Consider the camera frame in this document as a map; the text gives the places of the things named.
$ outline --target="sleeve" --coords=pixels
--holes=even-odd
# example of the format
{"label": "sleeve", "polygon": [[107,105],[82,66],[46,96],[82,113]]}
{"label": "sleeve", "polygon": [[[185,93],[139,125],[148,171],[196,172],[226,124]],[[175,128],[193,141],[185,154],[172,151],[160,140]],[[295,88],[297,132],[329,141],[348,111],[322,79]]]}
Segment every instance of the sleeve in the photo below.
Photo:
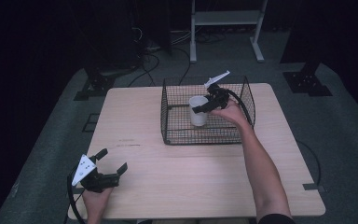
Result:
{"label": "sleeve", "polygon": [[296,224],[290,217],[282,214],[269,214],[260,219],[258,224]]}

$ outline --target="metal stand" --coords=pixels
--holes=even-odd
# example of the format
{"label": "metal stand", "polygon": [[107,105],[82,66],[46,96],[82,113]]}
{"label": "metal stand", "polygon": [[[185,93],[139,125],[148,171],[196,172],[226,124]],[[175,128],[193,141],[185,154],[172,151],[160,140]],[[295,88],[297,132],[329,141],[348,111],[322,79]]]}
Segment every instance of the metal stand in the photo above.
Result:
{"label": "metal stand", "polygon": [[196,52],[196,26],[198,25],[240,25],[256,24],[255,36],[250,38],[255,57],[259,63],[264,62],[263,54],[257,41],[260,35],[261,25],[264,20],[268,0],[263,0],[260,10],[248,11],[206,11],[196,12],[196,0],[192,2],[191,8],[191,41],[190,41],[190,61],[197,62]]}
{"label": "metal stand", "polygon": [[331,96],[330,90],[315,76],[316,69],[321,63],[316,50],[311,53],[300,72],[284,72],[287,83],[293,93],[307,93],[309,96]]}
{"label": "metal stand", "polygon": [[82,91],[78,91],[74,101],[86,101],[91,96],[105,96],[113,87],[115,77],[104,77],[97,68],[85,68],[87,76]]}

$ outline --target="white shelf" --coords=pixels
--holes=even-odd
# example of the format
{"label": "white shelf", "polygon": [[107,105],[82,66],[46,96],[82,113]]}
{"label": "white shelf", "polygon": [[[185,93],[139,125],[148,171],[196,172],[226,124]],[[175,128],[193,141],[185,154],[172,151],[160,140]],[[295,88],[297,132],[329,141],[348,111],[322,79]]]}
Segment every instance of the white shelf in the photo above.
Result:
{"label": "white shelf", "polygon": [[264,14],[268,0],[263,0],[260,10],[239,11],[196,11],[196,0],[192,2],[191,8],[191,41],[190,62],[197,62],[196,26],[200,25],[244,25],[255,24],[255,35],[251,37],[252,48],[259,63],[264,62],[263,54],[258,47],[257,40],[263,24]]}
{"label": "white shelf", "polygon": [[195,25],[242,25],[257,24],[259,10],[252,11],[198,11]]}

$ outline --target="black curtain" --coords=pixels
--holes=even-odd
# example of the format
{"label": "black curtain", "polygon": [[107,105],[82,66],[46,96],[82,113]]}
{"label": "black curtain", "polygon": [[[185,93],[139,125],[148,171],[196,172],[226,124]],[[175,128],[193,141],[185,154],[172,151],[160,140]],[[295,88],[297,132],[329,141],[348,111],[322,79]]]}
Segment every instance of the black curtain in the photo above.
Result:
{"label": "black curtain", "polygon": [[303,63],[312,50],[358,103],[358,1],[301,2],[282,63]]}
{"label": "black curtain", "polygon": [[84,51],[66,1],[0,0],[0,207]]}

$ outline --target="human arm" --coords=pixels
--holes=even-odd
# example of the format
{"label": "human arm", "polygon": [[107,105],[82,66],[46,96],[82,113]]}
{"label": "human arm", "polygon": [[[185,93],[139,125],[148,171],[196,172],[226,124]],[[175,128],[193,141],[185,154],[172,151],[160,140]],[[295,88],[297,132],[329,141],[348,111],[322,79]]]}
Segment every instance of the human arm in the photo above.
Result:
{"label": "human arm", "polygon": [[246,172],[255,199],[257,221],[268,214],[291,217],[278,170],[240,107],[234,101],[229,100],[225,109],[215,109],[211,111],[211,114],[233,123],[240,132]]}
{"label": "human arm", "polygon": [[83,192],[83,201],[87,210],[87,223],[99,224],[101,222],[103,212],[109,201],[109,196],[113,188],[104,189],[101,193],[85,190]]}

